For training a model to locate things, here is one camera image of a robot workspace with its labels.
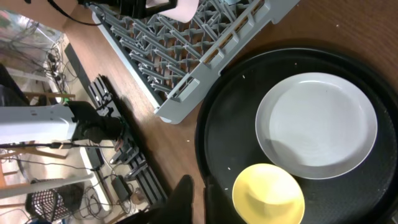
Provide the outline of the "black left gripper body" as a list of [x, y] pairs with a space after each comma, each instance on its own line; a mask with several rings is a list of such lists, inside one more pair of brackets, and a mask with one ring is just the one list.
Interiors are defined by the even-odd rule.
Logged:
[[150, 7], [147, 7], [146, 3], [146, 0], [78, 0], [78, 4], [85, 6], [105, 4], [115, 8], [120, 15], [130, 16], [133, 19], [143, 19], [163, 11], [174, 9], [177, 6], [177, 0], [155, 3], [154, 6]]

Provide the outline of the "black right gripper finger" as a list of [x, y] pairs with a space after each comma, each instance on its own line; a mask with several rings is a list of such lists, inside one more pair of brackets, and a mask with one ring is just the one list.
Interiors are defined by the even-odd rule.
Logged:
[[192, 224], [193, 194], [193, 179], [184, 175], [164, 205], [131, 215], [117, 224]]

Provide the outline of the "yellow bowl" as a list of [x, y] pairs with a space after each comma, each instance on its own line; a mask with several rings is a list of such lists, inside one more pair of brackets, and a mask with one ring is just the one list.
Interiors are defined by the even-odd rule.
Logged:
[[233, 206], [246, 223], [299, 224], [305, 201], [298, 182], [271, 164], [254, 164], [236, 178]]

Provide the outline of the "pink plastic cup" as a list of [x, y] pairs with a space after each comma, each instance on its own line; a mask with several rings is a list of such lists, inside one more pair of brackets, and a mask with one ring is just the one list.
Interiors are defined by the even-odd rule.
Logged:
[[[168, 1], [169, 0], [147, 0], [146, 8], [168, 3]], [[198, 5], [199, 0], [178, 0], [175, 8], [160, 12], [160, 14], [170, 19], [187, 23], [194, 17]]]

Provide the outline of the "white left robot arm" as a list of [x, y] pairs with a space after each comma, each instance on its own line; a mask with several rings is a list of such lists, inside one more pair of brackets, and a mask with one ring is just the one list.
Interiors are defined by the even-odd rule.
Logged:
[[[49, 139], [50, 145], [62, 148], [66, 141], [90, 139], [116, 140], [123, 132], [119, 118], [103, 117], [87, 102], [73, 101], [53, 106], [1, 107], [1, 148], [25, 148], [28, 141]], [[143, 223], [191, 223], [193, 180], [181, 178], [167, 203], [160, 208], [140, 213]]]

